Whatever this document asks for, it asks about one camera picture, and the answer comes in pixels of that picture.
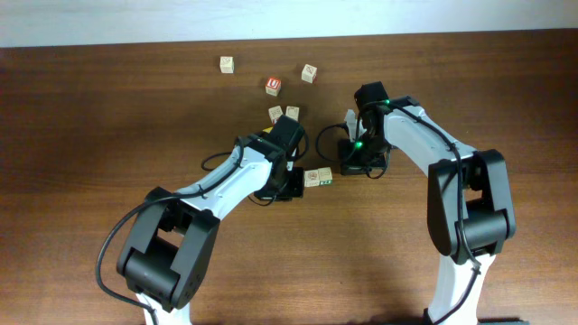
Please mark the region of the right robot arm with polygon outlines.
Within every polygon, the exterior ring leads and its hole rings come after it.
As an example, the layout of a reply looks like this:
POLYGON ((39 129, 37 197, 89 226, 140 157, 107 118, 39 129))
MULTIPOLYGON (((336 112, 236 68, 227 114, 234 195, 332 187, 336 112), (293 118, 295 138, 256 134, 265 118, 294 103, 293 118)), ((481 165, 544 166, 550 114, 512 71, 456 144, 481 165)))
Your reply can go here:
POLYGON ((425 324, 476 324, 489 267, 517 230, 503 155, 464 144, 438 126, 410 96, 391 98, 379 81, 354 94, 338 144, 342 175, 387 171, 403 152, 427 178, 426 221, 440 255, 425 324))

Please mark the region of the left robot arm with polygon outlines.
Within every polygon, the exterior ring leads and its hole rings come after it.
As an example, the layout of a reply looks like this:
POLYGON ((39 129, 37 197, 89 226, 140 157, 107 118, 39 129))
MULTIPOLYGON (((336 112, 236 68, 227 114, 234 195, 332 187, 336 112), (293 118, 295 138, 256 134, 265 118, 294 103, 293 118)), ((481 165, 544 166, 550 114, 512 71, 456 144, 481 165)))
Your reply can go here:
POLYGON ((192 185, 151 190, 117 259, 149 324, 187 324, 190 301, 207 273, 221 221, 244 199, 264 206, 303 195, 298 144, 307 135, 281 116, 268 132, 239 137, 229 157, 192 185))

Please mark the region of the wooden block green side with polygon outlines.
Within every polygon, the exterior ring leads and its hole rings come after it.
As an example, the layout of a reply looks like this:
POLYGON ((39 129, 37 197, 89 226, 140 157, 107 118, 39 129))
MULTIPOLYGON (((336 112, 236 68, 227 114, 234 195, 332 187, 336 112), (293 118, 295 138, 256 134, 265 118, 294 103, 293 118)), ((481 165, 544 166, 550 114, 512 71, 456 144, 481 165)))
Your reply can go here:
POLYGON ((318 176, 321 186, 331 185, 333 182, 332 171, 330 167, 319 168, 318 176))

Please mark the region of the wooden block blue side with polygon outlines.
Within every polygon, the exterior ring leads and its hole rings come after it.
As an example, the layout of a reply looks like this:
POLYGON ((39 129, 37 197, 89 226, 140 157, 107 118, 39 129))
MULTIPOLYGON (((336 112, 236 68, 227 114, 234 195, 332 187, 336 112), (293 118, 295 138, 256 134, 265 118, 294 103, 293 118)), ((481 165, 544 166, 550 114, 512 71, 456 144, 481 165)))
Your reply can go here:
POLYGON ((306 188, 317 187, 320 182, 318 170, 308 170, 303 173, 303 184, 306 188))

